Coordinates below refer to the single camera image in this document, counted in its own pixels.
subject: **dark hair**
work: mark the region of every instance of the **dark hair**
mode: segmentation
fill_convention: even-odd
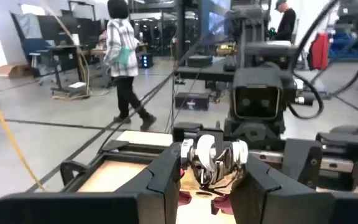
[[[129,16],[128,4],[125,0],[109,0],[107,9],[111,19],[126,19]]]

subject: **window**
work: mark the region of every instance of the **window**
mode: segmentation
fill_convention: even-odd
[[[29,4],[21,4],[20,7],[22,8],[23,14],[32,13],[37,16],[44,16],[45,10],[39,6],[32,6]]]

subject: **yellow cable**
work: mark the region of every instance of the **yellow cable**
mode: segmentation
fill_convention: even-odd
[[[42,184],[40,183],[40,181],[38,180],[38,178],[35,176],[34,172],[32,171],[32,169],[30,168],[29,164],[27,163],[27,161],[25,160],[22,151],[19,149],[19,146],[17,145],[16,140],[13,137],[13,134],[11,133],[11,130],[9,129],[9,127],[7,126],[4,116],[2,115],[2,112],[0,110],[0,122],[2,124],[2,127],[5,130],[6,136],[9,139],[9,141],[11,142],[13,148],[16,151],[16,154],[19,156],[19,159],[21,160],[21,162],[23,163],[25,169],[28,171],[28,173],[30,174],[30,176],[33,178],[33,180],[35,181],[35,183],[37,183],[38,187],[42,190],[45,191],[44,187],[42,186]]]

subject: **plaid jacket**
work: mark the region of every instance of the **plaid jacket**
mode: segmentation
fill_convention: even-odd
[[[104,63],[111,67],[111,76],[130,76],[138,74],[134,29],[127,19],[110,19],[107,28],[107,51]],[[121,47],[132,49],[127,65],[117,63]]]

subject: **monitor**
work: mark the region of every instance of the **monitor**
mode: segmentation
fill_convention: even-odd
[[[201,36],[206,36],[210,32],[209,38],[204,39],[204,44],[213,44],[224,41],[228,36],[224,32],[223,20],[226,13],[231,9],[231,0],[201,0],[200,3],[200,26]]]

